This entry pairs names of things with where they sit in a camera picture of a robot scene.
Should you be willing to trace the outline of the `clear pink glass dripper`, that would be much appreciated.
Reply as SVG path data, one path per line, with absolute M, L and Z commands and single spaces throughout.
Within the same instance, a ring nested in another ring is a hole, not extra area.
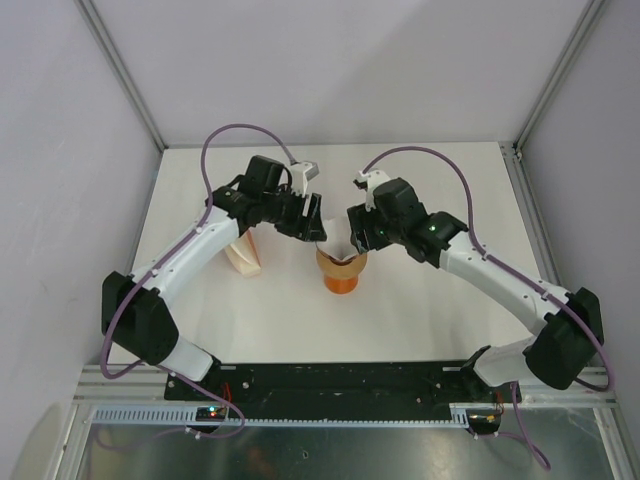
M 339 266 L 364 261 L 367 258 L 366 253 L 359 253 L 349 241 L 317 242 L 316 249 L 323 257 Z

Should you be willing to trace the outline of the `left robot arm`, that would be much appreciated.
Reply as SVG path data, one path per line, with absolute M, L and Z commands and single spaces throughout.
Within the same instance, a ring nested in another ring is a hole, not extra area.
M 318 173 L 313 162 L 286 166 L 255 155 L 230 183 L 208 188 L 201 218 L 171 246 L 138 270 L 104 280 L 102 356 L 117 344 L 142 363 L 185 376 L 197 398 L 214 397 L 221 387 L 214 370 L 219 362 L 180 334 L 170 307 L 207 262 L 260 223 L 303 242 L 326 240 L 321 197 L 307 190 Z

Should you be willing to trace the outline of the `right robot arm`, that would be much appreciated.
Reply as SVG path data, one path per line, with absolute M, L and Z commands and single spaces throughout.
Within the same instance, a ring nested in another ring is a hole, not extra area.
M 502 347 L 486 346 L 465 363 L 463 393 L 484 401 L 498 386 L 536 378 L 556 390 L 578 381 L 604 342 L 598 297 L 572 293 L 500 262 L 447 212 L 428 212 L 413 187 L 381 171 L 354 181 L 366 200 L 348 209 L 351 244 L 361 253 L 402 246 L 428 263 L 473 285 L 510 312 L 530 337 Z

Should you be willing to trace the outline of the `orange glass coffee carafe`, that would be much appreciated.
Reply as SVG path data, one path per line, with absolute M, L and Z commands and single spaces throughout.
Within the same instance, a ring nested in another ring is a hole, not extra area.
M 323 276 L 326 288 L 337 295 L 345 295 L 352 292 L 358 285 L 359 277 L 352 276 L 349 278 L 336 278 L 330 275 Z

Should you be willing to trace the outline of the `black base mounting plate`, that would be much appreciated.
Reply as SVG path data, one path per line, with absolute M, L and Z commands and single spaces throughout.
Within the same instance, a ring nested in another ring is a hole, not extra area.
M 435 419 L 453 403 L 508 403 L 508 385 L 489 387 L 462 361 L 357 363 L 216 363 L 194 386 L 168 379 L 170 401 L 204 401 L 209 393 L 245 415 L 300 414 L 371 419 Z

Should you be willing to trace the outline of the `aluminium side rail right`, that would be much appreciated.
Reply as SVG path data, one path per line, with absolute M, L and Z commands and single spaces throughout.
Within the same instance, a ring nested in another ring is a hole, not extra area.
M 498 146 L 540 274 L 545 280 L 562 285 L 563 282 L 553 258 L 543 217 L 526 170 L 524 155 L 512 142 L 499 142 Z

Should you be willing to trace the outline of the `aluminium front frame rail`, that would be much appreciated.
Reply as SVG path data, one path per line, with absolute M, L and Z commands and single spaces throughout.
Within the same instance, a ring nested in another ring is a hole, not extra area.
M 83 368 L 76 401 L 156 401 L 164 399 L 168 375 L 154 367 L 137 367 L 115 380 L 103 376 L 98 365 Z

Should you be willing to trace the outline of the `aluminium frame post left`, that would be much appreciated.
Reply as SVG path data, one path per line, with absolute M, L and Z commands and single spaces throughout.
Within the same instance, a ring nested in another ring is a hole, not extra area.
M 167 149 L 167 144 L 95 2 L 74 0 L 73 3 L 147 136 L 155 149 L 163 153 Z

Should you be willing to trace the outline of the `aluminium frame post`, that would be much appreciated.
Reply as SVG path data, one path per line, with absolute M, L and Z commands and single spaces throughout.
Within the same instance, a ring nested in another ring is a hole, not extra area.
M 155 149 L 163 153 L 167 149 L 167 144 L 95 2 L 74 0 L 73 3 L 147 136 Z
M 527 114 L 523 126 L 512 143 L 515 151 L 524 149 L 531 135 L 544 118 L 546 111 L 559 93 L 609 4 L 610 1 L 606 0 L 590 0 L 586 3 L 532 108 Z

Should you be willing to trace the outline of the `aluminium frame post right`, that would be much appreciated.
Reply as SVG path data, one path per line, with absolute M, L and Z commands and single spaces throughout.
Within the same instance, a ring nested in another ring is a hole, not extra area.
M 546 111 L 559 93 L 609 4 L 610 1 L 606 0 L 590 0 L 586 3 L 532 108 L 527 114 L 523 126 L 512 143 L 515 151 L 524 149 L 531 135 L 544 118 Z

